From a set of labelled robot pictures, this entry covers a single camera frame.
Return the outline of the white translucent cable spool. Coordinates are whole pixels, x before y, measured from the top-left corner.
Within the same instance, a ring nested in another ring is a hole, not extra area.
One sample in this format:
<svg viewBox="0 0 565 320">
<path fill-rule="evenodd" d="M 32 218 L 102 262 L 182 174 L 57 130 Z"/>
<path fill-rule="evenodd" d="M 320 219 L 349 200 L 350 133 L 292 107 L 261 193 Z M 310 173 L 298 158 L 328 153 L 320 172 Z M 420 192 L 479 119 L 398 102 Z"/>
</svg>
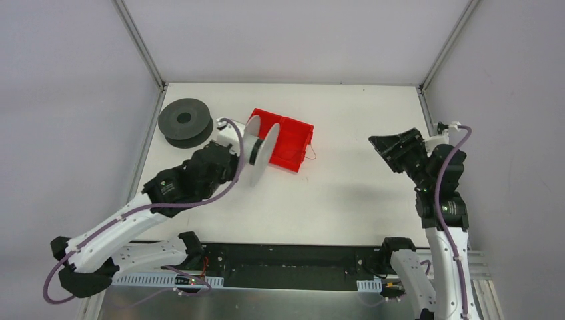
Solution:
<svg viewBox="0 0 565 320">
<path fill-rule="evenodd" d="M 249 185 L 254 187 L 262 177 L 279 137 L 280 125 L 275 123 L 267 131 L 264 138 L 259 137 L 261 128 L 261 117 L 253 115 L 245 125 L 243 135 L 243 146 L 245 150 L 245 161 L 251 166 L 249 173 Z"/>
</svg>

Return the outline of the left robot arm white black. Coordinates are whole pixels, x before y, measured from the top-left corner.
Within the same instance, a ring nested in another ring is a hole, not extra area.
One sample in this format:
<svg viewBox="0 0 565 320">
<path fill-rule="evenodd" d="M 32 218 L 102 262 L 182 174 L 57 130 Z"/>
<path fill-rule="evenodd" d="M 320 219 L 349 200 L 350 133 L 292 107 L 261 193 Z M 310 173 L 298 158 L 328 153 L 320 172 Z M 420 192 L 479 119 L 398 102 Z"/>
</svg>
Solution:
<svg viewBox="0 0 565 320">
<path fill-rule="evenodd" d="M 242 147 L 232 151 L 230 145 L 211 141 L 180 165 L 159 172 L 129 203 L 92 230 L 74 238 L 54 238 L 50 246 L 57 264 L 44 284 L 45 300 L 55 303 L 48 295 L 55 275 L 72 297 L 86 298 L 129 273 L 152 267 L 198 268 L 203 248 L 192 232 L 156 243 L 128 244 L 182 211 L 220 199 L 237 182 L 244 165 Z"/>
</svg>

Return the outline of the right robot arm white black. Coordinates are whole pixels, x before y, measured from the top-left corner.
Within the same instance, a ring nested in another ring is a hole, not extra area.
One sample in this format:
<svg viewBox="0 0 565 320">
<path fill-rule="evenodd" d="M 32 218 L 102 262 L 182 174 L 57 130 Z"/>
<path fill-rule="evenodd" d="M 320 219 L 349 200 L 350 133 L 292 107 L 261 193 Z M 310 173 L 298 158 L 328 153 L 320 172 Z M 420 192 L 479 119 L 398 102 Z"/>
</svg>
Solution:
<svg viewBox="0 0 565 320">
<path fill-rule="evenodd" d="M 416 211 L 428 240 L 431 270 L 428 278 L 417 261 L 409 238 L 388 237 L 378 255 L 379 267 L 396 273 L 416 319 L 479 319 L 468 265 L 468 210 L 457 191 L 467 154 L 462 146 L 470 137 L 468 126 L 455 125 L 466 135 L 456 145 L 448 142 L 447 125 L 440 134 L 424 139 L 412 128 L 397 135 L 371 136 L 369 142 L 395 173 L 415 184 Z"/>
</svg>

